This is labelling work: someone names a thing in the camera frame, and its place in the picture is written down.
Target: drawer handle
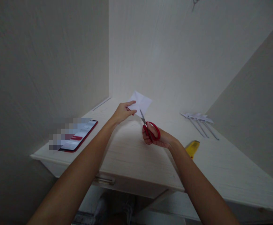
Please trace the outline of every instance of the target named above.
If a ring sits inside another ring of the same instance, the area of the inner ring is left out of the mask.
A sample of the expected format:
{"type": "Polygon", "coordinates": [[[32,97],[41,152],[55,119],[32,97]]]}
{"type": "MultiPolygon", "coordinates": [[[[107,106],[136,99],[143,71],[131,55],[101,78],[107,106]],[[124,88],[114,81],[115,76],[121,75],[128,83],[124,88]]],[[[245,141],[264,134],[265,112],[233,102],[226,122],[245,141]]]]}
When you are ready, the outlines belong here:
{"type": "Polygon", "coordinates": [[[113,186],[115,183],[115,181],[112,181],[111,179],[105,179],[105,178],[100,178],[100,177],[95,177],[94,181],[98,182],[100,184],[106,184],[106,185],[110,185],[110,186],[113,186]]]}

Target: paper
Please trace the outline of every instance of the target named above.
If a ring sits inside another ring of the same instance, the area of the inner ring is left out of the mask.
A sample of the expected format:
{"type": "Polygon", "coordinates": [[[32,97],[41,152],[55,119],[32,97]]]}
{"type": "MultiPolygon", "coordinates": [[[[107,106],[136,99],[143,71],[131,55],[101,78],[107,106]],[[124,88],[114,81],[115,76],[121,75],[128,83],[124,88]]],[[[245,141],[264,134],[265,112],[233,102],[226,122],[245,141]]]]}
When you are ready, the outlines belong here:
{"type": "Polygon", "coordinates": [[[210,123],[214,123],[211,119],[207,118],[207,115],[201,115],[200,113],[191,114],[191,113],[180,113],[185,118],[190,118],[192,120],[206,121],[210,123]]]}
{"type": "Polygon", "coordinates": [[[140,109],[142,110],[143,115],[145,116],[147,109],[149,108],[150,104],[152,103],[152,100],[146,96],[143,96],[141,93],[138,93],[137,91],[133,92],[133,95],[131,96],[131,98],[128,100],[133,101],[135,100],[136,103],[129,106],[128,108],[130,110],[134,110],[136,109],[136,115],[138,115],[139,117],[142,117],[142,114],[140,113],[140,109]]]}

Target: desk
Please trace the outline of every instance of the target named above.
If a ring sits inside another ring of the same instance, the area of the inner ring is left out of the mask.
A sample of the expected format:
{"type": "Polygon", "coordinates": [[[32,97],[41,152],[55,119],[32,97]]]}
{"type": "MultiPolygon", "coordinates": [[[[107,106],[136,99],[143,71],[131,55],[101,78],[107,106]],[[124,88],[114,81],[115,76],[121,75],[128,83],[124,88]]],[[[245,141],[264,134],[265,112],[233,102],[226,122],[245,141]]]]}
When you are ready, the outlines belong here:
{"type": "MultiPolygon", "coordinates": [[[[112,116],[118,104],[117,99],[111,98],[84,115],[98,120],[98,124],[76,152],[49,151],[46,144],[31,157],[59,177],[112,116]]],[[[161,112],[150,107],[145,118],[175,136],[184,146],[193,140],[200,141],[194,162],[225,200],[273,210],[273,179],[215,129],[212,128],[220,141],[212,135],[203,138],[175,110],[161,112]]],[[[113,183],[97,185],[151,199],[164,196],[168,190],[183,192],[171,154],[167,149],[146,145],[142,125],[138,116],[131,116],[115,129],[98,174],[113,183]]]]}

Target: wall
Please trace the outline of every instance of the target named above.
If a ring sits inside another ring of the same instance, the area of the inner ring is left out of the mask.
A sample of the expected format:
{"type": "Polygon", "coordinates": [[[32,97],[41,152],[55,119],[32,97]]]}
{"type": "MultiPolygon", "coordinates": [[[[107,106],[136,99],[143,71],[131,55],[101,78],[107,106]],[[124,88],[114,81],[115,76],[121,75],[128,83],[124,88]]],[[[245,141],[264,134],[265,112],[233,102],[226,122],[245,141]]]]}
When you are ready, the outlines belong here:
{"type": "Polygon", "coordinates": [[[273,1],[109,2],[110,95],[206,112],[273,30],[273,1]]]}
{"type": "Polygon", "coordinates": [[[273,31],[207,112],[273,178],[273,31]]]}
{"type": "Polygon", "coordinates": [[[108,2],[0,1],[0,219],[26,222],[55,182],[29,155],[54,117],[109,95],[108,2]]]}

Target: forearm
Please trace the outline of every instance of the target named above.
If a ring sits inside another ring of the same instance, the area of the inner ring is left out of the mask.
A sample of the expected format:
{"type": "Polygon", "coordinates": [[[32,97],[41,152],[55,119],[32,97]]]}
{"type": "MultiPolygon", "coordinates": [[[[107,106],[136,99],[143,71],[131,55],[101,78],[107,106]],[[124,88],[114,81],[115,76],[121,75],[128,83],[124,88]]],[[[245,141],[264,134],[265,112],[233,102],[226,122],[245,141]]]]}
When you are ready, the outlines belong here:
{"type": "Polygon", "coordinates": [[[179,169],[181,182],[203,224],[239,224],[224,199],[175,138],[169,150],[179,169]]]}
{"type": "Polygon", "coordinates": [[[93,179],[117,123],[109,120],[64,171],[38,207],[29,224],[70,224],[93,179]]]}

